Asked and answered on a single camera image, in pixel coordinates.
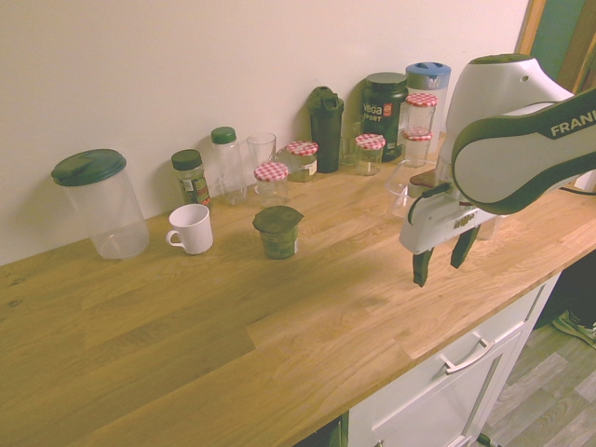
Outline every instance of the blue lid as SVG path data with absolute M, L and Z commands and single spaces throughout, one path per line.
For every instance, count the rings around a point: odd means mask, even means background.
M 408 87 L 419 90 L 447 88 L 451 67 L 438 62 L 418 62 L 406 67 Z

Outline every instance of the green wrapped jar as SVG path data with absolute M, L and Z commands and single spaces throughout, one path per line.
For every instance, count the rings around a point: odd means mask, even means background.
M 260 211 L 252 225 L 259 230 L 265 254 L 286 259 L 298 251 L 298 223 L 304 216 L 294 208 L 279 205 Z

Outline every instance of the shoe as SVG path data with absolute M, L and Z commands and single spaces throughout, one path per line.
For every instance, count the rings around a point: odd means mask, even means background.
M 552 325 L 559 331 L 581 338 L 588 345 L 596 349 L 596 323 L 592 328 L 578 324 L 577 318 L 568 310 L 552 321 Z

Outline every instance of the drawer handle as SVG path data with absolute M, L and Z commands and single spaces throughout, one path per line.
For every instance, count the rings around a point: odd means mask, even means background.
M 446 357 L 441 355 L 440 358 L 445 362 L 445 366 L 447 367 L 445 373 L 449 375 L 464 370 L 468 366 L 473 365 L 474 363 L 482 359 L 484 356 L 486 356 L 490 352 L 490 350 L 493 349 L 494 346 L 494 341 L 487 342 L 483 338 L 481 338 L 478 343 L 481 344 L 482 349 L 469 359 L 462 361 L 459 365 L 453 365 Z

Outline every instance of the wooden floor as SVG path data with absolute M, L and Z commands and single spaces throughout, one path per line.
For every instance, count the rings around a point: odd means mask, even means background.
M 596 447 L 596 349 L 534 330 L 482 432 L 503 447 Z

